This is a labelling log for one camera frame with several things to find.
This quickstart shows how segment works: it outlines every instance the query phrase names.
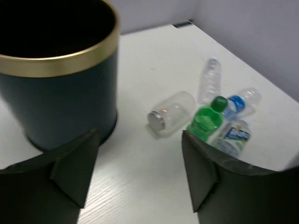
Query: plastic bottle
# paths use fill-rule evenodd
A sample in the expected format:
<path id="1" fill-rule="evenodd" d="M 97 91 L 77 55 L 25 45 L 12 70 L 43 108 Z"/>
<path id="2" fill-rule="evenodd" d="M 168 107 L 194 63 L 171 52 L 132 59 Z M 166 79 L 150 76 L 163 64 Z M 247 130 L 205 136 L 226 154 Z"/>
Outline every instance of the plastic bottle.
<path id="1" fill-rule="evenodd" d="M 222 112 L 227 107 L 228 100 L 216 97 L 208 106 L 201 107 L 194 116 L 193 122 L 187 127 L 197 137 L 207 141 L 222 124 Z"/>
<path id="2" fill-rule="evenodd" d="M 180 91 L 153 108 L 148 114 L 149 126 L 157 133 L 173 132 L 191 119 L 194 108 L 193 96 Z"/>
<path id="3" fill-rule="evenodd" d="M 214 58 L 210 58 L 200 77 L 198 102 L 200 104 L 210 104 L 212 100 L 219 96 L 221 86 L 221 64 Z"/>
<path id="4" fill-rule="evenodd" d="M 212 146 L 229 154 L 239 157 L 250 139 L 250 130 L 244 120 L 233 120 L 229 122 L 212 142 Z"/>
<path id="5" fill-rule="evenodd" d="M 228 106 L 223 112 L 227 120 L 246 117 L 254 114 L 262 96 L 255 88 L 241 90 L 236 95 L 228 98 Z"/>

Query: white wall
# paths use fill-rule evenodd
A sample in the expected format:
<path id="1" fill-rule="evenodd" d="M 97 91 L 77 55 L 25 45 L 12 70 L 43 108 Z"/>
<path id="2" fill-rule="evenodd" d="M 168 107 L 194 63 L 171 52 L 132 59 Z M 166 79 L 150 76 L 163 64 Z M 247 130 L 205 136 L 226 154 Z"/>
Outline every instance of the white wall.
<path id="1" fill-rule="evenodd" d="M 110 0 L 121 17 L 122 33 L 177 23 L 193 17 L 198 0 Z"/>
<path id="2" fill-rule="evenodd" d="M 298 0 L 199 0 L 194 19 L 216 41 L 299 101 Z"/>

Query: green plastic bottle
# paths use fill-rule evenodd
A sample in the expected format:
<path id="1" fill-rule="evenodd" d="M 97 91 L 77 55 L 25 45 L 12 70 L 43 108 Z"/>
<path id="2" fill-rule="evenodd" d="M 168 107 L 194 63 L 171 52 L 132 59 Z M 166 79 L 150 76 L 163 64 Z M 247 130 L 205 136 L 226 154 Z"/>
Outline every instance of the green plastic bottle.
<path id="1" fill-rule="evenodd" d="M 201 107 L 195 114 L 192 123 L 187 127 L 197 137 L 207 141 L 222 124 L 222 111 L 227 107 L 228 100 L 224 97 L 216 97 L 208 106 Z"/>

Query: clear plastic bottle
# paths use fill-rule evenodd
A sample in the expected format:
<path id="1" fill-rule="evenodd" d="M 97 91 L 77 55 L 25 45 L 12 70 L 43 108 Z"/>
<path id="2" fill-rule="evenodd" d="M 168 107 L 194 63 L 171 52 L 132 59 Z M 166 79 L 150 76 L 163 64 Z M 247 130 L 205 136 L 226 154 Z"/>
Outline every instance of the clear plastic bottle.
<path id="1" fill-rule="evenodd" d="M 236 95 L 228 98 L 228 106 L 223 112 L 227 120 L 235 119 L 237 116 L 243 118 L 254 114 L 262 95 L 255 88 L 243 89 Z"/>
<path id="2" fill-rule="evenodd" d="M 250 140 L 250 136 L 248 124 L 244 120 L 236 119 L 223 128 L 211 145 L 237 158 Z"/>
<path id="3" fill-rule="evenodd" d="M 215 58 L 210 58 L 200 77 L 198 102 L 200 104 L 210 104 L 212 100 L 219 96 L 221 88 L 221 64 Z"/>
<path id="4" fill-rule="evenodd" d="M 148 114 L 151 129 L 157 133 L 170 133 L 188 122 L 195 108 L 193 96 L 180 91 L 157 104 Z"/>

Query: bottle label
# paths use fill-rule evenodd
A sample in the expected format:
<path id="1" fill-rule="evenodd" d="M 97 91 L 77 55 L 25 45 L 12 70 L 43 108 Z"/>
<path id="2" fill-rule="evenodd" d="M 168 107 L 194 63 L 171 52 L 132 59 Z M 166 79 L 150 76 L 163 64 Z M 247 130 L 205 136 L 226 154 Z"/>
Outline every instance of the bottle label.
<path id="1" fill-rule="evenodd" d="M 223 115 L 227 119 L 232 119 L 234 116 L 245 108 L 244 100 L 239 96 L 232 96 L 228 98 L 228 106 L 224 110 Z"/>
<path id="2" fill-rule="evenodd" d="M 233 157 L 238 157 L 249 139 L 250 133 L 247 128 L 233 122 L 218 137 L 218 149 Z"/>
<path id="3" fill-rule="evenodd" d="M 246 143 L 250 138 L 250 134 L 243 130 L 237 130 L 236 128 L 232 127 L 225 135 L 224 139 L 231 139 L 231 140 L 240 140 L 243 143 Z"/>

